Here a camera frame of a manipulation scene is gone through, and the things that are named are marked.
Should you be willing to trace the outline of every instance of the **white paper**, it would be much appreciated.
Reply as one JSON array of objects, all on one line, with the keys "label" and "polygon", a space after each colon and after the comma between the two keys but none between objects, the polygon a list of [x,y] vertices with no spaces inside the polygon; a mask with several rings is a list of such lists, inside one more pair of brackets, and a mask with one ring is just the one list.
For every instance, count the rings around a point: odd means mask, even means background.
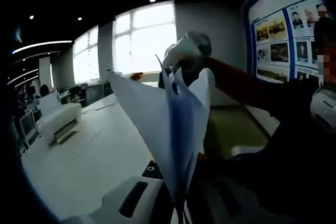
[{"label": "white paper", "polygon": [[[209,115],[213,75],[203,69],[189,88],[181,70],[167,76],[165,89],[109,74],[117,101],[131,119],[157,162],[175,206],[183,207]],[[177,85],[178,94],[172,89]]]}]

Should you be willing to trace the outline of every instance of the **stack of paper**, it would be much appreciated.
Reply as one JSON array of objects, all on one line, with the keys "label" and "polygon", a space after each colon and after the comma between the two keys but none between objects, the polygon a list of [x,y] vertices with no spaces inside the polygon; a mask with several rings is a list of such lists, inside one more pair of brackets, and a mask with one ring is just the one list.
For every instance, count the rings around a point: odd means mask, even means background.
[{"label": "stack of paper", "polygon": [[[144,85],[110,73],[117,100],[145,141],[162,173],[177,212],[185,197],[202,148],[209,115],[209,85],[214,77],[203,69],[187,87],[181,70],[168,77],[165,89]],[[178,94],[172,89],[177,85]]]}]

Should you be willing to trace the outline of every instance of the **white table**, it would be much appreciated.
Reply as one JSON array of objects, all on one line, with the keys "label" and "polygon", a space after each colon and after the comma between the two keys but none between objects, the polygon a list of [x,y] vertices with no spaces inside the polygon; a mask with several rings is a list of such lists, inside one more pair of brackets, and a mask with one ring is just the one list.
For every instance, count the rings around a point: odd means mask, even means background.
[{"label": "white table", "polygon": [[82,109],[79,132],[48,147],[42,138],[22,157],[28,178],[46,205],[64,219],[98,208],[104,194],[141,175],[150,153],[128,116],[109,95]]}]

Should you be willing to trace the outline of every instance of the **gloved hand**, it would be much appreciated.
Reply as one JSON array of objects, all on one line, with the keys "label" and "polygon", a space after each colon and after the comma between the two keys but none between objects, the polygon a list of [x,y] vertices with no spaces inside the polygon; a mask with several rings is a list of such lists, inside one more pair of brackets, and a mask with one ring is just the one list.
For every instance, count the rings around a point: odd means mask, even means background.
[{"label": "gloved hand", "polygon": [[168,47],[165,58],[162,63],[163,69],[169,67],[190,66],[193,58],[211,55],[211,42],[209,37],[204,33],[188,31],[184,38],[180,39],[177,44]]}]

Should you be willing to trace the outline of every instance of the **cable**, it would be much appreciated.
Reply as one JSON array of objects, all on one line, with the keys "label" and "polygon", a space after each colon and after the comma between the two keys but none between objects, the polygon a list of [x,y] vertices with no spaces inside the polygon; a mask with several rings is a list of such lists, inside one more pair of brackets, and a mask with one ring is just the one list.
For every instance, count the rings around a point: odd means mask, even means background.
[{"label": "cable", "polygon": [[89,111],[98,111],[98,110],[102,110],[102,109],[107,108],[107,107],[109,107],[109,106],[115,105],[116,103],[117,103],[117,101],[115,101],[115,102],[112,103],[112,104],[109,104],[109,105],[103,106],[103,107],[101,107],[101,108],[98,108],[98,109],[92,109],[92,110],[88,110],[88,111],[82,112],[82,114],[85,114],[85,113],[87,113],[87,112],[89,112]]}]

